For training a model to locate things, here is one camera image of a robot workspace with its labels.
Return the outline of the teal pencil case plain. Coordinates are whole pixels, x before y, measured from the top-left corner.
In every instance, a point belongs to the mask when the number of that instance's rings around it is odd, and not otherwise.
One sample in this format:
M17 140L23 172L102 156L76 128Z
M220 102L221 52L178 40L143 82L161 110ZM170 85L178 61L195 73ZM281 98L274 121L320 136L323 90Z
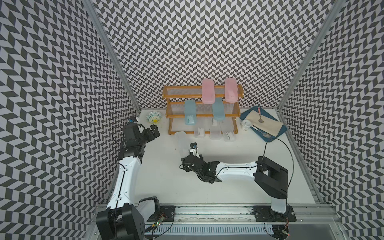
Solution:
M222 98L215 98L215 102L212 104L213 117L216 121L224 121L225 109Z

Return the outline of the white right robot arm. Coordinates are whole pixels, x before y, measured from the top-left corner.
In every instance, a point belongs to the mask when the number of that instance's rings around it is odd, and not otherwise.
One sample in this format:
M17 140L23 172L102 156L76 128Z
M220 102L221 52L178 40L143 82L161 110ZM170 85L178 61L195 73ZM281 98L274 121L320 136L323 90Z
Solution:
M287 212L288 170L267 157L258 157L255 162L228 164L205 162L203 156L192 153L182 158L181 167L186 172L194 172L199 180L213 184L223 181L255 182L271 197L271 210L277 214Z

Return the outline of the pink pencil case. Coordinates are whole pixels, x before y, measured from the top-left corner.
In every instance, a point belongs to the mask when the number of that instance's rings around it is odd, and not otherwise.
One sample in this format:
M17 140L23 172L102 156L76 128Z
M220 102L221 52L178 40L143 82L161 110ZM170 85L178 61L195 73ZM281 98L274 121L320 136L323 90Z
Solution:
M203 104L212 105L215 103L215 83L211 79L202 81L202 101Z
M225 101L228 103L236 103L238 99L237 80L235 78L225 79Z

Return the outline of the clear pencil case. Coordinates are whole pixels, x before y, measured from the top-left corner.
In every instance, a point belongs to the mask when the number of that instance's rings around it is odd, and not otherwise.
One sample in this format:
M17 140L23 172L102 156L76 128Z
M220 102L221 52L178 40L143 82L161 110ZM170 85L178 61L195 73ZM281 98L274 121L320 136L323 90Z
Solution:
M190 144L185 132L176 132L177 149L181 158L185 158L190 154Z
M222 138L222 131L220 124L214 118L210 120L210 139L211 140L220 140Z
M225 142L234 142L236 140L235 128L232 118L225 118L220 122L223 139Z
M194 137L200 139L204 138L205 135L205 118L197 118L194 126Z

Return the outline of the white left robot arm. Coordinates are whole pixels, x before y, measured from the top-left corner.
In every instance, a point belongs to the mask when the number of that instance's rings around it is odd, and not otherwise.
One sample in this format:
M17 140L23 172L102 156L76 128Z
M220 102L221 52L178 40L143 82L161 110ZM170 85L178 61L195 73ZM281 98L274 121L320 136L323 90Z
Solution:
M142 240L146 221L159 209L157 197L135 205L135 190L145 146L160 136L158 127L139 123L123 127L124 138L118 154L117 181L105 210L98 212L96 225L103 240Z

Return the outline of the teal pencil case with label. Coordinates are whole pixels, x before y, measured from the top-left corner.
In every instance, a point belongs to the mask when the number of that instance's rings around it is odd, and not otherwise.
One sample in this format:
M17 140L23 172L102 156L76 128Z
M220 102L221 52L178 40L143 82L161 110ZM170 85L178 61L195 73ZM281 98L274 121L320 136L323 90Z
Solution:
M185 124L193 126L197 123L196 102L194 100L186 100L184 105Z

